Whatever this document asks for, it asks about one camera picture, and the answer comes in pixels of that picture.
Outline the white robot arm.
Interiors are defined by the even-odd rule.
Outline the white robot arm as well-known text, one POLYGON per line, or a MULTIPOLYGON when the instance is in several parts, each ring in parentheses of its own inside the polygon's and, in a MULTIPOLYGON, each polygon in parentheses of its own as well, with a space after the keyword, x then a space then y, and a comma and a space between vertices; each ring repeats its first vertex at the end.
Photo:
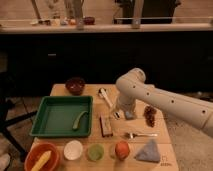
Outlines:
POLYGON ((213 103, 155 88, 145 83, 146 75, 133 68, 116 80, 116 108, 133 113, 140 100, 185 121, 213 138, 213 103))

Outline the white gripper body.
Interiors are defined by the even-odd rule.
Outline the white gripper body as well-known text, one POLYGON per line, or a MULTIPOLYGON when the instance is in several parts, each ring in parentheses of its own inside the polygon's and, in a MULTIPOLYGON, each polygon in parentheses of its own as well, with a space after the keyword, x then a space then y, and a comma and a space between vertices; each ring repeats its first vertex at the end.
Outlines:
POLYGON ((123 94, 119 94, 114 105, 115 111, 135 113, 136 100, 123 94))

